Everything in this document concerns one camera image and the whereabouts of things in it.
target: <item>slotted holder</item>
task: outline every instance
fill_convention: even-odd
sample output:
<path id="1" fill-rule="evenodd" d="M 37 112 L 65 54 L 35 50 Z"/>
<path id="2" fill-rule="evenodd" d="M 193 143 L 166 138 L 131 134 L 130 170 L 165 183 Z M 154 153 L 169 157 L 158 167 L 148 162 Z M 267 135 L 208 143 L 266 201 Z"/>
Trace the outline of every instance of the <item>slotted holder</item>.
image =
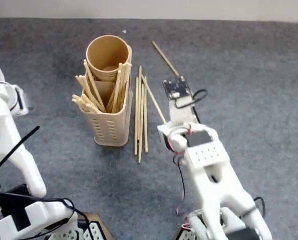
<path id="1" fill-rule="evenodd" d="M 103 102 L 107 103 L 114 83 L 95 81 Z M 98 145 L 120 147 L 129 139 L 130 115 L 133 93 L 130 81 L 126 83 L 123 107 L 118 113 L 94 113 L 86 112 L 80 108 L 84 118 L 89 123 L 94 135 L 94 141 Z"/>

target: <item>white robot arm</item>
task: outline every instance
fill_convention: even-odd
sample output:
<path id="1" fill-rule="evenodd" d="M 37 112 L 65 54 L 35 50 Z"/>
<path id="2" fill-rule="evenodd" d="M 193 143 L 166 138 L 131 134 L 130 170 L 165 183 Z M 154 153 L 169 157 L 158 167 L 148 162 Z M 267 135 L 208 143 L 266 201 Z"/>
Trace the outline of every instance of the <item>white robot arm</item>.
<path id="1" fill-rule="evenodd" d="M 0 161 L 21 140 L 13 116 L 28 112 L 28 102 L 22 89 L 5 82 L 0 69 Z M 45 202 L 42 198 L 46 195 L 45 184 L 33 156 L 23 144 L 10 156 L 10 161 L 21 170 L 27 186 L 21 185 L 7 194 L 0 194 L 0 215 L 3 216 L 0 219 L 0 239 L 23 239 L 56 227 L 59 227 L 58 233 L 71 232 L 71 235 L 65 234 L 65 239 L 71 236 L 73 239 L 83 239 L 83 231 L 77 224 L 77 214 L 68 208 L 73 204 L 68 200 L 66 204 L 56 200 Z"/>
<path id="2" fill-rule="evenodd" d="M 167 147 L 183 155 L 183 163 L 189 168 L 200 196 L 202 208 L 187 217 L 198 239 L 272 240 L 253 198 L 235 174 L 217 132 L 198 122 L 192 109 L 195 98 L 185 79 L 164 80 L 163 85 L 169 98 L 171 121 L 158 126 L 158 130 Z"/>

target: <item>wooden chopstick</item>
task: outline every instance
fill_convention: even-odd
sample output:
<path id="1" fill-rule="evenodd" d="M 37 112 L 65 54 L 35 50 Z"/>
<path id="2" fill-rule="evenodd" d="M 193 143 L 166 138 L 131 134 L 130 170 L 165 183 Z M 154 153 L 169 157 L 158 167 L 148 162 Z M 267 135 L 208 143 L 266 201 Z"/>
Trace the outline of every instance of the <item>wooden chopstick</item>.
<path id="1" fill-rule="evenodd" d="M 122 84 L 122 90 L 121 92 L 119 92 L 119 110 L 121 110 L 123 108 L 123 104 L 124 104 L 124 97 L 125 97 L 125 91 L 126 91 L 126 87 L 127 87 L 127 84 L 129 83 L 129 79 L 130 79 L 130 73 L 131 73 L 131 67 L 132 67 L 132 64 L 130 63 L 126 63 L 126 67 L 125 67 L 125 73 L 124 73 L 124 81 L 123 81 L 123 84 Z"/>
<path id="2" fill-rule="evenodd" d="M 146 86 L 147 91 L 148 91 L 148 93 L 149 93 L 149 95 L 150 95 L 150 97 L 151 97 L 151 99 L 152 99 L 152 101 L 153 101 L 155 107 L 157 108 L 158 113 L 159 113 L 159 115 L 160 115 L 160 117 L 161 117 L 163 123 L 166 124 L 167 121 L 165 120 L 165 118 L 164 118 L 164 116 L 163 116 L 163 113 L 162 113 L 162 111 L 161 111 L 161 109 L 160 109 L 160 107 L 159 107 L 157 101 L 155 100 L 155 97 L 154 97 L 154 95 L 153 95 L 153 93 L 152 93 L 152 91 L 151 91 L 151 89 L 150 89 L 150 87 L 149 87 L 149 85 L 148 85 L 148 83 L 147 83 L 147 81 L 146 81 L 146 79 L 144 78 L 143 75 L 141 76 L 141 79 L 142 79 L 142 82 L 144 83 L 144 85 Z"/>
<path id="3" fill-rule="evenodd" d="M 143 135 L 143 110 L 144 110 L 144 85 L 141 84 L 141 115 L 140 115 L 140 139 L 139 139 L 139 155 L 138 162 L 141 163 L 142 155 L 142 135 Z"/>
<path id="4" fill-rule="evenodd" d="M 114 87 L 114 97 L 113 97 L 113 106 L 112 106 L 112 113 L 116 113 L 117 112 L 117 100 L 118 100 L 118 96 L 119 96 L 119 89 L 120 89 L 120 82 L 122 78 L 122 64 L 119 64 L 119 69 L 118 69 L 118 76 L 117 76 L 117 81 L 115 83 L 115 87 Z"/>
<path id="5" fill-rule="evenodd" d="M 80 75 L 79 78 L 82 79 L 83 84 L 85 86 L 84 91 L 86 92 L 87 96 L 89 97 L 89 99 L 91 100 L 92 103 L 94 103 L 98 109 L 104 113 L 106 113 L 106 110 L 103 106 L 101 106 L 101 104 L 96 100 L 96 98 L 92 95 L 91 90 L 90 90 L 90 86 L 88 84 L 87 78 L 85 76 Z"/>
<path id="6" fill-rule="evenodd" d="M 85 103 L 91 105 L 91 107 L 92 107 L 92 109 L 94 110 L 94 112 L 96 112 L 96 113 L 101 113 L 101 111 L 94 105 L 93 102 L 91 102 L 91 100 L 90 100 L 85 94 L 82 94 L 82 100 L 83 100 Z"/>
<path id="7" fill-rule="evenodd" d="M 139 78 L 135 79 L 135 119 L 134 119 L 134 155 L 138 154 L 138 85 Z"/>
<path id="8" fill-rule="evenodd" d="M 142 66 L 140 65 L 139 66 L 139 85 L 138 85 L 138 112 L 140 113 L 141 112 L 141 84 L 142 84 L 142 81 L 141 81 L 141 75 L 142 75 Z M 139 123 L 140 123 L 140 114 L 138 114 L 138 136 L 137 136 L 137 138 L 138 138 L 138 140 L 140 139 L 140 125 L 139 125 Z"/>
<path id="9" fill-rule="evenodd" d="M 124 67 L 125 67 L 125 65 L 124 64 L 121 64 L 121 78 L 120 78 L 120 82 L 122 81 L 122 77 L 123 77 L 122 74 L 124 74 Z M 119 83 L 119 86 L 118 87 L 117 87 L 116 84 L 114 86 L 113 92 L 112 92 L 112 94 L 110 96 L 110 99 L 109 99 L 109 102 L 108 102 L 108 105 L 107 105 L 107 111 L 109 113 L 112 113 L 113 112 L 113 100 L 114 100 L 114 96 L 115 96 L 115 91 L 116 90 L 118 91 L 118 94 L 117 94 L 117 97 L 118 97 L 119 96 L 120 87 L 121 87 L 121 84 L 120 83 Z"/>
<path id="10" fill-rule="evenodd" d="M 95 96 L 97 97 L 98 102 L 100 103 L 101 108 L 102 108 L 102 110 L 104 110 L 104 113 L 105 113 L 106 111 L 105 111 L 104 104 L 103 104 L 103 102 L 102 102 L 102 99 L 101 99 L 101 96 L 100 96 L 99 91 L 98 91 L 98 89 L 97 89 L 97 86 L 95 85 L 95 82 L 94 82 L 94 79 L 93 79 L 91 70 L 90 70 L 90 68 L 89 68 L 89 66 L 88 66 L 88 64 L 87 64 L 87 61 L 86 61 L 85 59 L 84 59 L 84 61 L 83 61 L 83 65 L 84 65 L 84 68 L 85 68 L 85 70 L 86 70 L 86 72 L 87 72 L 87 75 L 88 75 L 88 77 L 89 77 L 89 81 L 90 81 L 90 83 L 91 83 L 91 85 L 92 85 L 92 88 L 93 88 L 93 90 L 94 90 Z"/>
<path id="11" fill-rule="evenodd" d="M 157 49 L 157 51 L 160 53 L 160 55 L 161 55 L 162 58 L 165 60 L 165 62 L 169 65 L 169 67 L 170 67 L 171 70 L 174 72 L 174 74 L 176 74 L 177 76 L 180 76 L 180 74 L 178 73 L 178 71 L 174 68 L 174 66 L 173 66 L 172 63 L 169 61 L 169 59 L 164 55 L 164 53 L 163 53 L 162 50 L 159 48 L 159 46 L 155 43 L 155 41 L 152 41 L 152 44 L 154 45 L 155 49 Z"/>
<path id="12" fill-rule="evenodd" d="M 84 106 L 78 99 L 73 98 L 72 102 L 74 102 L 76 105 L 78 105 L 84 111 L 88 112 L 88 110 L 86 109 L 86 106 Z"/>
<path id="13" fill-rule="evenodd" d="M 148 121 L 147 121 L 147 87 L 144 85 L 144 151 L 148 152 Z"/>

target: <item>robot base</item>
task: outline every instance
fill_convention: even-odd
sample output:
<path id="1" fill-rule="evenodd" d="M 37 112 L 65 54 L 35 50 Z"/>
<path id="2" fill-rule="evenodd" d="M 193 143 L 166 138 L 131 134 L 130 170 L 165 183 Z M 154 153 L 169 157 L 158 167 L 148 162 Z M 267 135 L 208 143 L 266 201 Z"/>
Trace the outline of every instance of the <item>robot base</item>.
<path id="1" fill-rule="evenodd" d="M 85 212 L 84 214 L 90 221 L 90 228 L 95 240 L 113 240 L 113 236 L 97 213 Z M 44 240 L 90 240 L 87 223 L 81 215 L 78 216 L 78 227 L 83 231 L 83 239 L 79 238 L 79 233 L 76 230 L 69 230 L 67 233 L 54 233 L 45 237 Z"/>

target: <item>black cable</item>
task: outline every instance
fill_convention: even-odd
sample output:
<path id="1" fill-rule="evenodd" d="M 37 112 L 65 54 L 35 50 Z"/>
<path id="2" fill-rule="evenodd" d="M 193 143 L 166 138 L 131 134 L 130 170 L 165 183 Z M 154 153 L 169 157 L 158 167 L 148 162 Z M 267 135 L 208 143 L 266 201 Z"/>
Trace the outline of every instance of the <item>black cable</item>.
<path id="1" fill-rule="evenodd" d="M 180 209 L 180 205 L 182 202 L 184 202 L 185 200 L 185 196 L 186 196 L 186 193 L 185 193 L 185 185 L 184 185 L 184 179 L 183 179 L 183 174 L 182 174 L 182 170 L 181 170 L 181 167 L 180 167 L 180 159 L 181 157 L 178 157 L 178 161 L 177 163 L 175 162 L 175 158 L 178 156 L 178 154 L 175 154 L 173 156 L 173 163 L 176 164 L 178 166 L 178 169 L 179 169 L 179 172 L 180 172 L 180 175 L 181 175 L 181 181 L 182 181 L 182 189 L 183 189 L 183 198 L 182 198 L 182 201 L 177 205 L 176 209 L 175 209 L 175 213 L 178 215 L 178 216 L 182 216 L 184 215 L 185 213 L 179 213 L 179 209 Z"/>
<path id="2" fill-rule="evenodd" d="M 263 197 L 261 196 L 257 196 L 253 199 L 254 202 L 256 202 L 257 200 L 261 200 L 261 204 L 262 204 L 262 217 L 265 218 L 265 215 L 266 215 L 266 209 L 265 209 L 265 202 L 264 202 L 264 199 Z M 253 206 L 252 208 L 250 208 L 249 210 L 247 210 L 246 212 L 244 212 L 240 218 L 244 218 L 245 216 L 249 215 L 250 213 L 252 213 L 254 210 L 257 210 L 258 207 L 255 205 Z"/>
<path id="3" fill-rule="evenodd" d="M 204 95 L 196 99 L 196 96 L 197 96 L 199 93 L 204 93 Z M 193 104 L 195 104 L 195 103 L 201 101 L 201 100 L 204 99 L 207 95 L 208 95 L 208 90 L 207 90 L 207 89 L 199 89 L 199 90 L 196 91 L 195 94 L 192 96 L 192 102 L 189 102 L 189 103 L 184 104 L 184 105 L 182 105 L 182 106 L 178 106 L 178 105 L 177 105 L 177 99 L 175 99 L 175 100 L 174 100 L 174 107 L 175 107 L 176 109 L 182 109 L 182 108 L 185 108 L 185 107 L 187 107 L 187 106 L 193 105 Z"/>
<path id="4" fill-rule="evenodd" d="M 262 204 L 262 217 L 265 218 L 265 216 L 266 216 L 266 209 L 265 209 L 264 199 L 261 196 L 257 196 L 257 197 L 255 197 L 253 199 L 254 202 L 256 202 L 257 200 L 260 200 L 261 201 L 261 204 Z"/>
<path id="5" fill-rule="evenodd" d="M 72 215 L 73 215 L 74 212 L 76 212 L 76 213 L 78 213 L 78 214 L 80 214 L 81 216 L 84 217 L 85 222 L 87 224 L 87 228 L 88 228 L 89 233 L 90 233 L 91 240 L 94 240 L 93 234 L 92 234 L 91 228 L 90 228 L 90 221 L 89 221 L 88 217 L 83 212 L 81 212 L 80 210 L 78 210 L 77 208 L 75 208 L 72 200 L 70 200 L 69 198 L 66 198 L 66 197 L 65 198 L 43 198 L 43 197 L 21 195 L 21 194 L 10 193 L 10 192 L 2 192 L 2 191 L 0 191 L 0 196 L 21 197 L 21 198 L 26 198 L 26 199 L 34 200 L 34 201 L 37 201 L 37 202 L 45 202 L 45 203 L 61 202 L 65 207 L 67 207 L 67 208 L 69 208 L 69 209 L 71 209 L 73 211 L 72 214 L 71 214 L 71 216 L 70 216 L 70 218 L 72 217 Z M 46 232 L 44 234 L 38 234 L 38 235 L 35 235 L 33 237 L 25 238 L 25 239 L 22 239 L 22 240 L 31 240 L 31 239 L 35 239 L 35 238 L 38 238 L 38 237 L 47 235 L 47 234 L 55 231 L 56 229 L 62 227 L 66 223 L 67 222 L 64 222 L 62 225 L 57 226 L 56 228 L 54 228 L 54 229 L 52 229 L 52 230 L 50 230 L 50 231 L 48 231 L 48 232 Z"/>
<path id="6" fill-rule="evenodd" d="M 30 131 L 27 135 L 25 135 L 12 149 L 11 151 L 0 161 L 0 168 L 1 166 L 10 158 L 10 156 L 19 148 L 19 146 L 21 146 L 29 137 L 31 137 L 38 129 L 40 128 L 40 126 L 37 126 L 35 127 L 32 131 Z M 74 207 L 74 204 L 73 202 L 68 199 L 68 198 L 42 198 L 42 197 L 35 197 L 35 196 L 28 196 L 28 195 L 21 195 L 21 194 L 16 194 L 16 193 L 10 193 L 10 192 L 2 192 L 0 191 L 0 196 L 14 196 L 14 197 L 22 197 L 22 198 L 26 198 L 26 199 L 31 199 L 31 200 L 34 200 L 34 201 L 37 201 L 37 202 L 45 202 L 45 203 L 50 203 L 50 202 L 61 202 L 65 207 L 71 209 L 73 212 L 70 216 L 70 218 L 72 217 L 73 213 L 76 212 L 80 215 L 82 215 L 87 223 L 87 228 L 88 228 L 88 231 L 89 231 L 89 234 L 90 234 L 90 237 L 91 237 L 91 240 L 94 240 L 93 238 L 93 234 L 91 232 L 91 228 L 90 228 L 90 221 L 88 219 L 88 217 L 83 213 L 81 212 L 80 210 L 78 210 L 77 208 Z M 29 238 L 25 238 L 23 240 L 31 240 L 31 239 L 35 239 L 35 238 L 38 238 L 38 237 L 41 237 L 41 236 L 44 236 L 46 234 L 49 234 L 51 232 L 53 232 L 54 230 L 60 228 L 62 225 L 59 225 L 57 227 L 55 227 L 53 230 L 47 232 L 47 233 L 44 233 L 44 234 L 37 234 L 33 237 L 29 237 Z"/>
<path id="7" fill-rule="evenodd" d="M 198 116 L 197 110 L 195 109 L 194 106 L 192 107 L 192 110 L 193 110 L 193 113 L 194 113 L 195 117 L 197 118 L 198 123 L 200 124 L 201 121 L 200 121 L 200 118 L 199 118 L 199 116 Z"/>
<path id="8" fill-rule="evenodd" d="M 36 126 L 32 131 L 30 131 L 27 135 L 22 138 L 18 144 L 16 144 L 11 151 L 0 161 L 0 167 L 9 159 L 9 157 L 21 146 L 29 137 L 31 137 L 37 130 L 39 130 L 40 126 Z"/>

